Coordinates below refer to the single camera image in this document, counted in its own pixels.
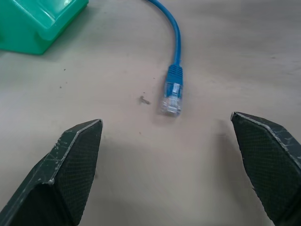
clear plastic connector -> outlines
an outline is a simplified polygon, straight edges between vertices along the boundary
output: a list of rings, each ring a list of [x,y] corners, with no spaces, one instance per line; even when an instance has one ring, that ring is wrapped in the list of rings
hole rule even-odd
[[[182,109],[182,86],[177,83],[165,84],[165,95],[162,103],[162,112],[171,116],[178,116]]]

ethernet cable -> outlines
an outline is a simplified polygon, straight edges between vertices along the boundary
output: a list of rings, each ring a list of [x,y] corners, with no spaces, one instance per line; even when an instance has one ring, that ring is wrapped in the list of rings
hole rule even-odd
[[[158,0],[148,0],[158,7],[168,18],[174,29],[175,50],[174,62],[169,66],[165,80],[162,112],[178,116],[182,109],[183,69],[181,63],[181,33],[173,15]]]

green box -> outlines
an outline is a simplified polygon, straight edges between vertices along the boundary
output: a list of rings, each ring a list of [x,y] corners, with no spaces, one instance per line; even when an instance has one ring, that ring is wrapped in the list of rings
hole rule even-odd
[[[43,54],[89,0],[0,0],[0,49]]]

scratched edge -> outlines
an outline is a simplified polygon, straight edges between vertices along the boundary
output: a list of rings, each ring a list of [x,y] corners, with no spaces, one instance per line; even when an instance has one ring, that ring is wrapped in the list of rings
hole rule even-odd
[[[71,143],[70,143],[70,145],[69,145],[69,147],[68,147],[68,149],[67,149],[65,155],[63,156],[63,158],[62,158],[60,161],[63,161],[63,160],[66,158],[66,156],[68,155],[70,149],[72,148],[72,146],[73,146],[73,144],[74,144],[76,138],[79,136],[79,134],[80,134],[82,131],[84,131],[84,130],[90,128],[91,126],[94,126],[94,125],[95,125],[96,123],[98,123],[98,122],[101,122],[101,124],[102,124],[102,126],[103,126],[103,121],[102,121],[101,119],[97,119],[97,120],[95,120],[93,123],[87,125],[86,127],[82,128],[82,129],[80,129],[79,131],[76,132],[76,134],[75,134],[73,140],[71,141]],[[39,167],[36,169],[35,173],[33,174],[33,176],[31,177],[31,179],[28,181],[27,184],[30,184],[30,183],[31,183],[31,181],[33,180],[33,178],[35,177],[35,175],[37,174],[37,172],[39,171],[39,169],[41,168],[41,166],[43,165],[43,163],[45,163],[45,161],[48,161],[48,160],[47,160],[47,157],[48,157],[49,155],[51,155],[51,154],[50,154],[51,151],[45,156],[45,159],[41,162],[41,164],[40,164]],[[48,181],[48,184],[53,184],[53,183],[54,183],[54,176],[57,174],[57,172],[59,171],[59,169],[60,169],[60,167],[58,167],[58,169],[55,170],[55,172],[54,172],[53,175],[51,176],[50,180]],[[15,206],[16,206],[16,204],[19,202],[20,198],[21,198],[21,197],[24,197],[25,191],[26,191],[26,189],[24,189],[24,190],[22,191],[22,193],[19,195],[19,197],[16,199],[16,201],[12,204],[12,206],[11,206],[10,210],[8,211],[7,215],[3,218],[2,222],[5,221],[5,220],[7,219],[7,217],[9,216],[9,218],[8,218],[8,220],[7,220],[7,223],[5,224],[6,226],[10,223],[10,221],[11,221],[11,219],[12,219],[12,217],[13,217],[13,215],[10,215],[11,211],[15,208]]]
[[[251,121],[251,122],[253,122],[253,123],[255,123],[255,124],[259,125],[259,126],[262,126],[262,127],[264,127],[265,129],[267,129],[267,130],[271,133],[271,135],[274,137],[274,139],[277,141],[277,143],[279,143],[280,146],[285,150],[285,152],[287,153],[288,157],[289,157],[290,159],[292,159],[293,162],[294,162],[294,164],[301,170],[301,164],[299,163],[299,160],[296,159],[294,156],[291,155],[291,153],[290,153],[290,151],[288,150],[288,148],[286,147],[286,145],[285,145],[285,144],[281,141],[281,139],[275,134],[275,132],[271,129],[270,126],[268,126],[268,125],[266,125],[266,124],[264,124],[264,123],[261,123],[261,122],[259,122],[259,121],[256,121],[256,120],[254,120],[254,119],[251,119],[251,118],[249,118],[249,117],[247,117],[247,116],[244,116],[244,115],[242,115],[242,114],[240,114],[240,113],[238,113],[238,112],[234,112],[234,113],[231,115],[231,120],[232,120],[232,118],[233,118],[233,116],[234,116],[235,114],[238,115],[238,116],[240,116],[240,117],[242,117],[242,118],[244,118],[244,119],[246,119],[246,120],[249,120],[249,121]]]

white table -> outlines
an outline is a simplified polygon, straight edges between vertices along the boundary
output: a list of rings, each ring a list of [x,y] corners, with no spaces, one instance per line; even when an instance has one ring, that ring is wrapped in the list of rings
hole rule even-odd
[[[300,4],[162,3],[182,31],[177,119],[157,114],[173,34],[143,0],[91,1],[43,56],[0,51],[0,209],[63,131],[101,118],[99,177],[81,225],[272,224],[230,114],[267,118],[301,141]]]

